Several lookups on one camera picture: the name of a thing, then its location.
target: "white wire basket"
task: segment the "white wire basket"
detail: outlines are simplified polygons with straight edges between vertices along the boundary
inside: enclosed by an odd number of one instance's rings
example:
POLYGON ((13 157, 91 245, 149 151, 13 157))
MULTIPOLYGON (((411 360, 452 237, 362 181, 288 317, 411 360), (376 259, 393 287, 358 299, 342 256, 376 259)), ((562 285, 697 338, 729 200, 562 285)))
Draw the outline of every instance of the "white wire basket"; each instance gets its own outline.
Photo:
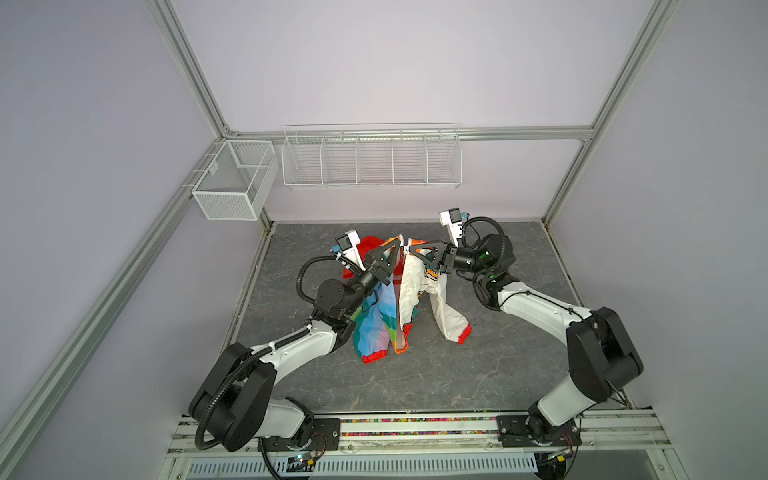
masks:
POLYGON ((211 220, 258 220, 279 168, 271 141, 227 140, 192 194, 211 220))
POLYGON ((285 127, 283 182, 290 188, 457 187, 462 182, 457 125, 301 128, 285 127))

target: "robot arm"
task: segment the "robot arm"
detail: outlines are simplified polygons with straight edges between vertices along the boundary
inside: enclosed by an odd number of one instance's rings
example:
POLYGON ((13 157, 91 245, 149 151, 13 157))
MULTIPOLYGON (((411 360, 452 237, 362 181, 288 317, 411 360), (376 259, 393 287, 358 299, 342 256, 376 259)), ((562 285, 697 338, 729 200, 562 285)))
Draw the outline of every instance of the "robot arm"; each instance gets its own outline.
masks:
MULTIPOLYGON (((547 445, 563 429, 575 428, 573 418, 643 371, 643 364, 618 315, 610 309, 595 311, 573 306, 531 289, 509 274, 514 263, 511 241, 501 226, 486 217, 468 218, 458 209, 440 215, 449 229, 450 242, 421 243, 413 255, 441 273, 455 271, 472 281, 478 301, 490 310, 518 316, 550 333, 568 348, 568 375, 528 410, 525 425, 509 434, 547 445), (468 245, 462 235, 475 222, 486 222, 497 233, 468 245)), ((333 256, 308 260, 296 281, 301 298, 313 304, 305 326, 296 333, 252 348, 234 343, 227 347, 190 404, 198 422, 195 444, 206 449, 221 443, 240 449, 254 436, 279 436, 297 447, 308 444, 313 414, 295 399, 272 400, 275 383, 301 365, 341 347, 352 335, 351 315, 360 308, 379 282, 387 284, 401 248, 399 239, 371 250, 360 259, 354 230, 334 246, 333 256), (328 279, 317 298, 301 288, 306 268, 320 260, 339 260, 355 276, 346 282, 328 279), (235 382, 246 380, 243 386, 235 382), (205 431, 214 436, 205 442, 205 431)))
POLYGON ((389 283, 401 248, 395 238, 368 252, 362 262, 354 230, 338 240, 332 249, 335 256, 310 259, 300 269, 296 289, 313 304, 302 329, 251 348, 233 343, 222 352, 189 407, 190 416, 199 422, 196 447, 204 450, 221 443, 234 452, 254 436, 279 436, 298 447, 309 442, 313 414, 295 399, 270 399, 272 388, 301 365, 346 343, 355 329, 351 315, 379 282, 389 283), (321 260, 339 260, 358 274, 347 282, 325 280, 314 299, 303 292, 301 281, 306 269, 321 260), (243 386, 235 385, 243 380, 243 386), (206 430, 213 441, 204 440, 206 430))
POLYGON ((568 375, 531 406, 526 428, 516 435, 546 444, 558 438, 562 429, 574 426, 576 415, 606 401, 643 372, 637 350, 613 310, 592 311, 562 302, 510 275, 507 269, 515 255, 511 241, 495 221, 484 217, 466 220, 468 216, 458 209, 443 212, 441 219, 444 217, 462 218, 464 229, 475 221, 490 223, 497 233, 469 246, 461 235, 454 240, 455 225, 449 224, 451 243, 428 242, 410 253, 439 272, 471 273, 475 294, 484 306, 518 316, 568 348, 568 375))

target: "power cord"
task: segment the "power cord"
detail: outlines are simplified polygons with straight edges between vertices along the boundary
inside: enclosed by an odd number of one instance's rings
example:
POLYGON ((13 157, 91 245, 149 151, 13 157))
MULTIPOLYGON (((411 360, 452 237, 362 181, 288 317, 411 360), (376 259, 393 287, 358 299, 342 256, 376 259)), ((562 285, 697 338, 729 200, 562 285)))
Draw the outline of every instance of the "power cord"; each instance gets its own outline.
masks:
MULTIPOLYGON (((286 463, 286 473, 295 473, 295 472, 301 472, 301 473, 312 473, 314 470, 314 465, 317 464, 317 461, 320 460, 320 457, 323 456, 323 454, 326 452, 326 447, 328 446, 328 438, 323 434, 319 432, 315 432, 312 435, 310 435, 310 438, 314 436, 321 436, 323 437, 323 450, 316 454, 314 450, 311 451, 310 457, 308 459, 303 459, 301 455, 298 455, 298 458, 300 460, 298 461, 298 466, 289 468, 288 464, 290 463, 296 463, 296 458, 291 457, 288 459, 288 462, 286 463)), ((266 444, 264 443, 264 438, 259 439, 259 450, 261 450, 261 458, 264 460, 264 466, 266 467, 266 470, 272 475, 272 478, 275 480, 283 480, 283 477, 280 476, 279 473, 277 473, 277 470, 275 469, 274 465, 272 465, 272 462, 270 462, 270 458, 266 453, 266 444)))
MULTIPOLYGON (((584 421, 584 416, 583 415, 578 420, 579 435, 581 435, 581 422, 582 421, 584 421)), ((563 478, 561 478, 561 480, 564 480, 565 477, 567 477, 568 474, 571 473, 571 469, 574 467, 574 463, 576 462, 576 455, 578 455, 578 445, 576 445, 576 450, 574 451, 574 458, 571 459, 571 464, 568 466, 568 470, 565 471, 565 475, 563 475, 563 478)))
POLYGON ((275 468, 272 466, 270 458, 266 456, 266 444, 264 443, 264 437, 259 439, 259 450, 261 450, 261 458, 264 460, 264 466, 270 475, 272 475, 272 478, 275 480, 283 480, 283 477, 281 477, 280 474, 277 473, 277 470, 275 470, 275 468))
MULTIPOLYGON (((338 257, 336 255, 321 255, 320 257, 313 257, 304 262, 304 264, 299 268, 299 274, 296 275, 296 293, 299 295, 299 298, 304 300, 307 303, 315 303, 315 299, 311 296, 304 293, 303 288, 303 281, 304 281, 304 274, 306 274, 306 271, 314 264, 318 262, 329 262, 329 261, 335 261, 338 260, 338 257)), ((362 270, 359 266, 355 265, 352 262, 345 262, 344 263, 347 268, 349 268, 349 271, 354 273, 355 275, 362 275, 362 270)))
POLYGON ((584 321, 584 317, 583 317, 583 316, 581 316, 581 315, 579 315, 579 313, 578 313, 576 310, 574 310, 574 308, 573 308, 572 306, 565 306, 565 305, 561 305, 560 303, 557 303, 557 302, 555 302, 555 301, 552 301, 552 300, 550 300, 550 299, 549 299, 549 298, 547 298, 546 296, 541 296, 541 295, 538 295, 537 293, 533 293, 533 292, 532 292, 532 291, 530 291, 530 290, 526 290, 526 291, 524 291, 524 292, 515 292, 515 293, 513 293, 512 295, 510 295, 510 296, 508 296, 507 298, 505 298, 505 299, 504 299, 504 301, 502 302, 502 304, 498 306, 498 309, 499 309, 499 310, 501 310, 501 309, 502 309, 502 307, 504 306, 504 304, 505 304, 505 303, 507 303, 507 300, 511 299, 513 296, 515 296, 515 295, 522 295, 522 294, 525 294, 525 295, 532 295, 532 296, 535 296, 535 297, 537 297, 537 298, 540 298, 540 299, 542 299, 542 300, 546 300, 546 301, 548 301, 549 303, 551 303, 552 305, 558 306, 558 307, 562 308, 563 310, 566 310, 566 311, 567 311, 568 313, 570 313, 571 315, 576 315, 577 317, 579 317, 579 318, 581 319, 581 321, 582 321, 582 322, 584 321))
MULTIPOLYGON (((486 278, 486 276, 493 272, 494 270, 497 270, 504 259, 504 253, 507 250, 507 243, 508 239, 506 235, 504 235, 504 229, 502 226, 492 218, 489 217, 473 217, 467 220, 464 223, 464 228, 472 228, 475 233, 478 235, 478 239, 470 246, 467 243, 466 236, 462 236, 462 246, 464 248, 470 248, 472 250, 476 250, 482 243, 482 238, 480 237, 480 234, 478 233, 477 229, 475 229, 475 226, 472 225, 473 223, 482 222, 482 223, 488 223, 492 227, 496 229, 499 236, 502 238, 502 247, 499 249, 498 257, 496 258, 496 261, 493 263, 493 265, 488 266, 482 270, 478 270, 475 272, 475 274, 472 276, 472 290, 475 292, 475 296, 477 297, 478 301, 481 305, 483 305, 485 308, 489 310, 499 311, 500 307, 495 307, 492 305, 492 298, 490 294, 488 293, 487 289, 485 288, 485 284, 490 280, 490 278, 486 278)), ((469 280, 466 276, 460 276, 464 280, 469 280)))
POLYGON ((214 416, 214 410, 216 409, 216 406, 219 404, 224 394, 227 393, 227 390, 229 390, 230 387, 235 382, 244 380, 246 378, 246 375, 248 374, 247 373, 248 369, 254 363, 259 361, 261 357, 267 355, 268 353, 272 353, 274 350, 280 349, 291 342, 295 342, 296 340, 309 334, 310 334, 310 331, 308 329, 302 328, 295 335, 289 336, 288 338, 275 342, 274 349, 268 346, 254 353, 252 356, 249 356, 240 365, 238 365, 235 368, 235 370, 232 371, 232 373, 224 377, 224 381, 221 383, 221 385, 219 385, 219 388, 216 390, 216 393, 214 393, 214 396, 211 398, 210 403, 208 404, 208 407, 205 408, 205 412, 203 413, 203 416, 200 419, 200 423, 197 424, 197 430, 195 431, 195 434, 194 434, 194 444, 199 450, 208 450, 211 447, 214 447, 220 443, 216 439, 206 441, 204 439, 204 436, 205 436, 205 431, 208 428, 208 423, 210 422, 210 418, 214 416))

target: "wire basket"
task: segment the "wire basket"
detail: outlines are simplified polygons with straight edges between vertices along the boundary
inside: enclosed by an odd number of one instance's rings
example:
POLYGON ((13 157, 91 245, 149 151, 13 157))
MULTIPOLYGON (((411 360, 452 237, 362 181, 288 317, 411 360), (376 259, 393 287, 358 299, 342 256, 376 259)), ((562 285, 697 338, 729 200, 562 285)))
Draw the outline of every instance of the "wire basket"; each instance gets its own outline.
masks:
POLYGON ((227 140, 192 194, 211 220, 258 220, 278 170, 271 141, 227 140))
POLYGON ((286 127, 286 186, 457 187, 462 182, 458 126, 366 130, 345 125, 343 131, 318 127, 286 127))

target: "gray floor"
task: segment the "gray floor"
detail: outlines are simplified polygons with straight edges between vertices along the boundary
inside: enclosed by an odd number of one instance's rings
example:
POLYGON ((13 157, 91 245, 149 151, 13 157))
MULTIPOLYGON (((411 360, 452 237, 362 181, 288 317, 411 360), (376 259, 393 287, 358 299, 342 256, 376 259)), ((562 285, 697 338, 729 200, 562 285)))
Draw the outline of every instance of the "gray floor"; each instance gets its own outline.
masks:
MULTIPOLYGON (((573 303, 541 225, 502 226, 517 257, 510 272, 536 290, 573 303)), ((296 295, 296 272, 310 257, 328 254, 334 238, 351 228, 361 237, 447 237, 438 223, 277 225, 237 341, 246 346, 267 343, 300 328, 311 306, 296 295)), ((305 276, 305 290, 313 295, 322 280, 341 273, 338 263, 316 263, 305 276)), ((464 345, 442 337, 429 298, 422 296, 407 352, 397 355, 390 347, 386 358, 365 365, 350 340, 275 385, 273 398, 292 396, 315 412, 527 409, 567 374, 561 343, 517 317, 487 310, 469 282, 451 275, 447 298, 472 325, 464 345)))

